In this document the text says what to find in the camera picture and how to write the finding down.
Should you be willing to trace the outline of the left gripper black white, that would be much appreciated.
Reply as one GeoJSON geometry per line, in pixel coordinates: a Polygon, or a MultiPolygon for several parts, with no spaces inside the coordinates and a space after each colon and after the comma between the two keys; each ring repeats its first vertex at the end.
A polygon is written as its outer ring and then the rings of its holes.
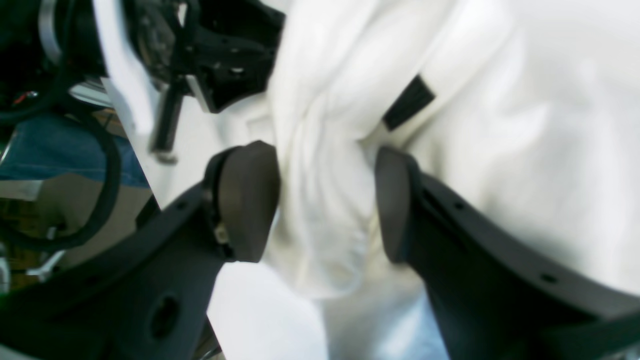
{"type": "Polygon", "coordinates": [[[139,59],[160,91],[149,153],[174,166],[185,95],[219,113],[266,89],[285,13],[260,0],[127,0],[139,59]]]}

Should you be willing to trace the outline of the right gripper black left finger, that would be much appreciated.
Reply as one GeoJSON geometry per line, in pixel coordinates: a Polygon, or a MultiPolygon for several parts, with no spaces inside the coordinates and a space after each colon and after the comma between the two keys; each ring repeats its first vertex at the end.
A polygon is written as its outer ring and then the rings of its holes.
{"type": "Polygon", "coordinates": [[[281,191],[263,141],[213,157],[203,180],[95,258],[1,299],[1,358],[189,360],[225,264],[260,262],[281,191]]]}

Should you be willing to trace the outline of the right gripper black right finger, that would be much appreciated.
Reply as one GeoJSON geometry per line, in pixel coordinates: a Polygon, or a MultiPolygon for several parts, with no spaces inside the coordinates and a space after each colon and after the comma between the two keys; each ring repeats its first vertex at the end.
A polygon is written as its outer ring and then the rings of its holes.
{"type": "Polygon", "coordinates": [[[640,300],[526,246],[407,153],[375,158],[382,244],[425,283],[452,360],[637,360],[640,300]]]}

